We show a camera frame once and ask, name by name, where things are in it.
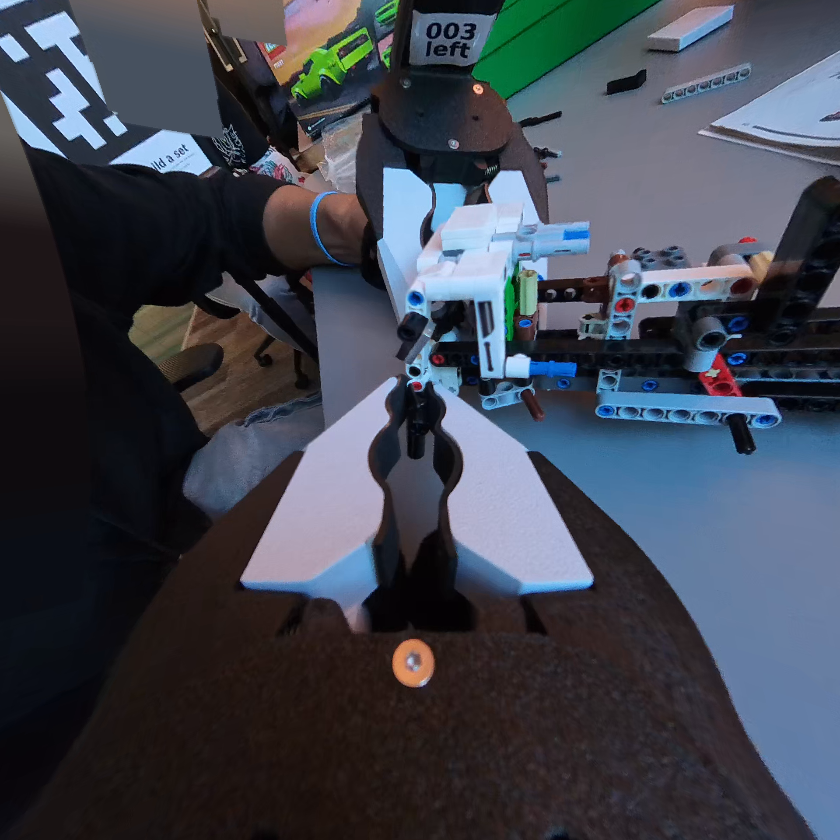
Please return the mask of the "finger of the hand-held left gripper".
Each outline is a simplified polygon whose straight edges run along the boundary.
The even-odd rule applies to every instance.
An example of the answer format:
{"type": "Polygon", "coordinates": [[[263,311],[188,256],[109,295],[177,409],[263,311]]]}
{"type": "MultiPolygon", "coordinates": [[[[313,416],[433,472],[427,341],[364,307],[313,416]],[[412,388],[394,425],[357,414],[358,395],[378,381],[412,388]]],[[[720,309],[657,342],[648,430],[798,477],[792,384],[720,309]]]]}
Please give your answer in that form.
{"type": "Polygon", "coordinates": [[[424,248],[422,225],[433,202],[433,189],[414,173],[384,168],[383,233],[377,242],[377,258],[397,322],[406,314],[406,294],[424,248]]]}
{"type": "Polygon", "coordinates": [[[490,202],[497,206],[494,238],[511,238],[520,226],[542,222],[521,171],[499,171],[488,187],[488,194],[490,202]]]}

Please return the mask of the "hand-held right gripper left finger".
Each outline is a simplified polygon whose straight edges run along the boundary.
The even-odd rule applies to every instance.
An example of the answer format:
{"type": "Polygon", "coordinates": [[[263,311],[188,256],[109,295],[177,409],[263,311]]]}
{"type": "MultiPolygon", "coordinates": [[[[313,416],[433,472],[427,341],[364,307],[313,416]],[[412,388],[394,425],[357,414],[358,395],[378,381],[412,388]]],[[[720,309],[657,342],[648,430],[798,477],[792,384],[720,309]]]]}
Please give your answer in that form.
{"type": "Polygon", "coordinates": [[[385,493],[369,451],[396,386],[385,380],[307,446],[241,575],[245,588],[330,599],[353,632],[370,629],[363,602],[377,587],[372,544],[385,493]]]}

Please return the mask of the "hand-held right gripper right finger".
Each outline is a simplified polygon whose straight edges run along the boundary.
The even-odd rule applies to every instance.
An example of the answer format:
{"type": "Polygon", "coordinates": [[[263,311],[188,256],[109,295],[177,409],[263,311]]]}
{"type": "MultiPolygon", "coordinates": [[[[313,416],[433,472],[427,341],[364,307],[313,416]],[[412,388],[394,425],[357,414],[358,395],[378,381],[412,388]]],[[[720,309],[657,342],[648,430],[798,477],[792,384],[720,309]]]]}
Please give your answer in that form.
{"type": "Polygon", "coordinates": [[[443,596],[590,588],[594,575],[529,451],[446,389],[430,385],[427,398],[443,489],[417,578],[443,596]]]}

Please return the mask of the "lego truck chassis model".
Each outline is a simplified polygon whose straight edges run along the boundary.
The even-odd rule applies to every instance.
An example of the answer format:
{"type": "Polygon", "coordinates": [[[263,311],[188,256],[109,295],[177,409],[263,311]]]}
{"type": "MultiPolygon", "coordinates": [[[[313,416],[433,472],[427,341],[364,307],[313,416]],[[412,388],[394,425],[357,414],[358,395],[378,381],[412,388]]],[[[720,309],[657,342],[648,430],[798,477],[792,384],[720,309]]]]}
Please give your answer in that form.
{"type": "Polygon", "coordinates": [[[489,411],[591,392],[605,419],[724,426],[737,451],[783,412],[838,414],[839,185],[808,185],[778,248],[754,238],[690,263],[683,248],[617,250],[599,276],[530,264],[584,253],[588,223],[526,224],[519,203],[457,207],[426,230],[397,335],[407,387],[475,387],[489,411]]]}

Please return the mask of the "black lego pin assembly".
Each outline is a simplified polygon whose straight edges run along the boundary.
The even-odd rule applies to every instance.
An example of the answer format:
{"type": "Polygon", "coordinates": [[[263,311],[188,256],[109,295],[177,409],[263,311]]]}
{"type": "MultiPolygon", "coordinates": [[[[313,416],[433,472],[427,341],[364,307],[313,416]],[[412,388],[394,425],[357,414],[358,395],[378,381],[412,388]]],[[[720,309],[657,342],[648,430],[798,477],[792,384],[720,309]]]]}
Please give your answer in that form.
{"type": "Polygon", "coordinates": [[[426,435],[432,424],[434,406],[424,383],[406,383],[403,398],[403,417],[406,429],[406,455],[413,460],[425,455],[426,435]]]}

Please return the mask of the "green car lego box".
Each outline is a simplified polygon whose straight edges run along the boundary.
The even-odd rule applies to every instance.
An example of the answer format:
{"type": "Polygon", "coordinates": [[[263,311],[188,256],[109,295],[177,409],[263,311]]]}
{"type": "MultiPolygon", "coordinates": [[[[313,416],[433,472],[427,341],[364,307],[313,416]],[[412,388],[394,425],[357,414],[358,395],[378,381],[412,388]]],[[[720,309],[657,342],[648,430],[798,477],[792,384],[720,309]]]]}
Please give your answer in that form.
{"type": "Polygon", "coordinates": [[[361,110],[390,65],[397,1],[285,1],[285,45],[258,43],[311,138],[361,110]]]}

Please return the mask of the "grey lego beam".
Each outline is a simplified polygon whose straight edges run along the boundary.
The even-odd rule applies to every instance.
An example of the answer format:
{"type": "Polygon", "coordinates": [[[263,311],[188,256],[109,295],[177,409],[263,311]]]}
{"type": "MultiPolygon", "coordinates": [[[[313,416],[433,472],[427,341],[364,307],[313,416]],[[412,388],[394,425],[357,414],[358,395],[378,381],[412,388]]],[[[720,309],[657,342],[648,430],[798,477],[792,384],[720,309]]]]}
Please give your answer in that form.
{"type": "Polygon", "coordinates": [[[694,80],[668,87],[663,92],[660,102],[661,104],[670,104],[705,92],[715,91],[745,81],[750,78],[751,73],[752,63],[743,62],[725,70],[719,70],[694,80]]]}

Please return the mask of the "white lego panel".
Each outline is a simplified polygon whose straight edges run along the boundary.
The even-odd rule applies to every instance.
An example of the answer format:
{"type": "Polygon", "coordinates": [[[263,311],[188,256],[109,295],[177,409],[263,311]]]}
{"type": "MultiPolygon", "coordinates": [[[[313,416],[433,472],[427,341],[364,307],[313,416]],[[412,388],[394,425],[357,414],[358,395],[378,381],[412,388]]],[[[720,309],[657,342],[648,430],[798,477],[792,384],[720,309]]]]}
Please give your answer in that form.
{"type": "Polygon", "coordinates": [[[732,21],[734,5],[692,9],[647,37],[647,50],[679,53],[732,21]]]}

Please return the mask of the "lego instruction booklet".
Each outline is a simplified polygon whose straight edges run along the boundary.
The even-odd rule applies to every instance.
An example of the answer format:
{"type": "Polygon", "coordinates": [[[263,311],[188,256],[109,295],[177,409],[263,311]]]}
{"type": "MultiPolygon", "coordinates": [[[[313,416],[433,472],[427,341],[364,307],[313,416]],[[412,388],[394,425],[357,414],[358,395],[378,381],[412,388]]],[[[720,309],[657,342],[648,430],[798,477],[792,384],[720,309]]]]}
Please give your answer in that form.
{"type": "Polygon", "coordinates": [[[713,122],[699,134],[839,165],[839,53],[713,122]]]}

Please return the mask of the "clear plastic bag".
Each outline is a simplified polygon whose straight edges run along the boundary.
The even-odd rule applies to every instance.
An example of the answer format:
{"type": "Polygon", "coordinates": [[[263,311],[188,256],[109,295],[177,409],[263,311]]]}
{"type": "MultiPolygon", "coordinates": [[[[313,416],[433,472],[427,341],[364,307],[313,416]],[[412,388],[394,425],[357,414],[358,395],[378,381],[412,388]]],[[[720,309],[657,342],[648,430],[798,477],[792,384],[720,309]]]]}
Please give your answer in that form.
{"type": "Polygon", "coordinates": [[[340,193],[355,193],[356,152],[364,116],[365,112],[357,112],[322,131],[323,160],[318,168],[324,179],[340,193]]]}

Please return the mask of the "blue wristband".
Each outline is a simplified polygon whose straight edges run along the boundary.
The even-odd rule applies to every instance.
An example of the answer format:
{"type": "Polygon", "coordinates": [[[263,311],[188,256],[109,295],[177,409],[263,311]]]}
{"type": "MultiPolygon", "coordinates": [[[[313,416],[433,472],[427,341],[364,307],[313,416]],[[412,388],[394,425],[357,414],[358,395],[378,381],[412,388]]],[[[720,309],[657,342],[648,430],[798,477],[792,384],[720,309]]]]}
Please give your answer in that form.
{"type": "Polygon", "coordinates": [[[350,267],[361,263],[366,217],[355,196],[319,193],[311,202],[309,225],[319,258],[326,264],[350,267]]]}

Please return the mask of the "person's leg in jeans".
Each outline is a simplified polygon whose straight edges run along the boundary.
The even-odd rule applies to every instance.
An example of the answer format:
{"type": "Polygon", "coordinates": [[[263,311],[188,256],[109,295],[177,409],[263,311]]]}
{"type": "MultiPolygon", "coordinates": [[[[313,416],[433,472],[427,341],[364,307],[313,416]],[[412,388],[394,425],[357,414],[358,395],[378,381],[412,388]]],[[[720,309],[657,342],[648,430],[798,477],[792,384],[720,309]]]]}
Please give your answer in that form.
{"type": "Polygon", "coordinates": [[[320,392],[260,408],[221,427],[196,452],[185,473],[183,494],[215,521],[323,430],[320,392]]]}

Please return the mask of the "green plastic bin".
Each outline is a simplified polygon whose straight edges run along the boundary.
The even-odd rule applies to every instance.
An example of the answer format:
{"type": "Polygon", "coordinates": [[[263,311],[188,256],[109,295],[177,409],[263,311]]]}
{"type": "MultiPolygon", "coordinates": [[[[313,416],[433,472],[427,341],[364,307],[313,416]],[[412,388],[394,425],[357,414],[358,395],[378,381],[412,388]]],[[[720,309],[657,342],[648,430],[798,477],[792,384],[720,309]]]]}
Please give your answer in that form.
{"type": "Polygon", "coordinates": [[[509,98],[654,4],[506,1],[473,75],[509,98]]]}

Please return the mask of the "black office chair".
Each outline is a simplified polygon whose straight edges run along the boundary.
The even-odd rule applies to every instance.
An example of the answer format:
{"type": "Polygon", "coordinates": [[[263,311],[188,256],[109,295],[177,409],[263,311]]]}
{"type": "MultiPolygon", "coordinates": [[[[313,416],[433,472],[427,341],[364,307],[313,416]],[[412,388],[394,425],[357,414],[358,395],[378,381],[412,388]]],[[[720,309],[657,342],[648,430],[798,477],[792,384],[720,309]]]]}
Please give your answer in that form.
{"type": "Polygon", "coordinates": [[[216,343],[185,347],[195,312],[192,303],[179,308],[142,307],[129,332],[132,343],[179,393],[214,375],[224,360],[224,350],[216,343]]]}
{"type": "Polygon", "coordinates": [[[303,393],[318,383],[317,370],[311,372],[310,358],[296,346],[267,334],[257,343],[253,361],[262,371],[269,371],[280,382],[290,383],[303,393]]]}

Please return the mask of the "black framed marker sign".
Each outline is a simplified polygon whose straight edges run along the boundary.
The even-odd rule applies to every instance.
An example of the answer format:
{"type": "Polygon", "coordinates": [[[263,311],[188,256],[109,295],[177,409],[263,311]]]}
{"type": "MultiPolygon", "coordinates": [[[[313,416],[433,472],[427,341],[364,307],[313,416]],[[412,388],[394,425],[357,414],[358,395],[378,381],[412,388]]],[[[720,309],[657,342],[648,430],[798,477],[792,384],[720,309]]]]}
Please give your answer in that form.
{"type": "Polygon", "coordinates": [[[68,2],[1,2],[1,89],[21,139],[75,163],[195,175],[214,164],[192,135],[111,111],[68,2]]]}

